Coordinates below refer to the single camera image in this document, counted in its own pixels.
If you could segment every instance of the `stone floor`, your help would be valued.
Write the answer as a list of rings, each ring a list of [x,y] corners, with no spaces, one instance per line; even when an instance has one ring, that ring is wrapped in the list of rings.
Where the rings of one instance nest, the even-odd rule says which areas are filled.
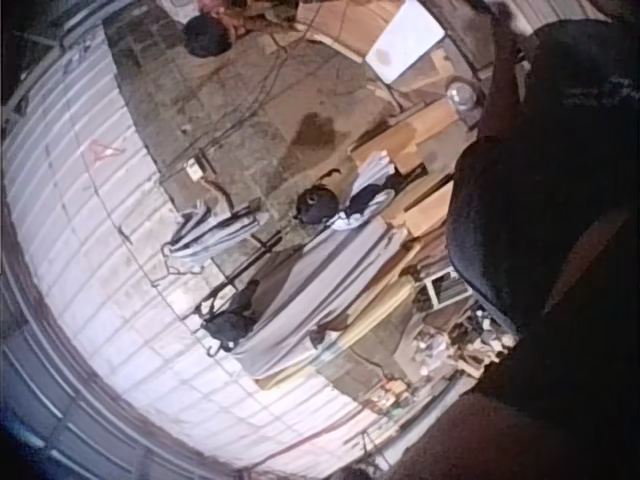
[[[258,231],[263,239],[286,228],[285,245],[307,240],[312,232],[291,218],[298,193],[329,168],[354,169],[347,146],[393,113],[365,88],[364,65],[323,44],[267,54],[261,35],[251,34],[200,60],[152,1],[104,26],[123,96],[176,208],[208,195],[183,169],[200,150],[236,206],[261,200],[271,218]],[[247,241],[214,260],[230,275],[255,249]]]

